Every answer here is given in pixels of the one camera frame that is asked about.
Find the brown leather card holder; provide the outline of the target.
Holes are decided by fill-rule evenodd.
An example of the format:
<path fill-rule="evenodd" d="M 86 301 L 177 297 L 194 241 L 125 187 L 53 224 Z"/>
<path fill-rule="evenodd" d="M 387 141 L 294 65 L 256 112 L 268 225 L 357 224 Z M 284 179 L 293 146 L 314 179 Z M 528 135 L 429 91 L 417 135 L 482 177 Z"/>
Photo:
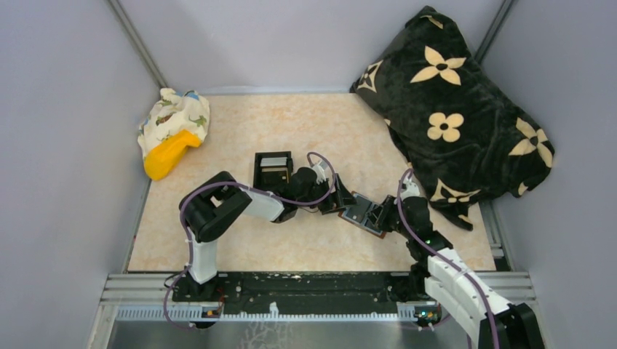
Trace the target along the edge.
<path fill-rule="evenodd" d="M 339 218 L 363 231 L 371 233 L 373 236 L 383 239 L 386 232 L 380 230 L 377 224 L 383 206 L 355 191 L 352 191 L 351 194 L 356 203 L 340 212 L 338 214 Z"/>

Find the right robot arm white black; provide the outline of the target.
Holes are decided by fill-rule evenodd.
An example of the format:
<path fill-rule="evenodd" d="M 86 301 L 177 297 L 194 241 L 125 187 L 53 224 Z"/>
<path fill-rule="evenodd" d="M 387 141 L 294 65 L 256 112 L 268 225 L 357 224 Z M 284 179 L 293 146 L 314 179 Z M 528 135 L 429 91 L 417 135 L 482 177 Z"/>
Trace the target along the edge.
<path fill-rule="evenodd" d="M 407 239 L 415 264 L 403 288 L 405 300 L 435 300 L 465 330 L 474 348 L 545 348 L 531 307 L 506 299 L 463 262 L 453 244 L 434 228 L 424 197 L 388 196 L 367 213 L 367 220 L 377 230 Z"/>

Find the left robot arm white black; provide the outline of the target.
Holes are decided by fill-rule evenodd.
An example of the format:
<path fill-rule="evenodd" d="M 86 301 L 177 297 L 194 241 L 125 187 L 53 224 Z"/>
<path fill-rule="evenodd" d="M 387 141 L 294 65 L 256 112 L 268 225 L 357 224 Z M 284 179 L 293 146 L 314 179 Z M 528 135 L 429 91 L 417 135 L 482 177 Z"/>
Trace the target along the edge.
<path fill-rule="evenodd" d="M 205 284 L 218 274 L 217 240 L 241 215 L 281 223 L 301 207 L 322 214 L 342 212 L 357 200 L 338 174 L 332 180 L 319 166 L 301 167 L 286 179 L 276 177 L 254 188 L 237 182 L 222 171 L 190 192 L 179 203 L 180 221 L 189 238 L 188 276 Z"/>

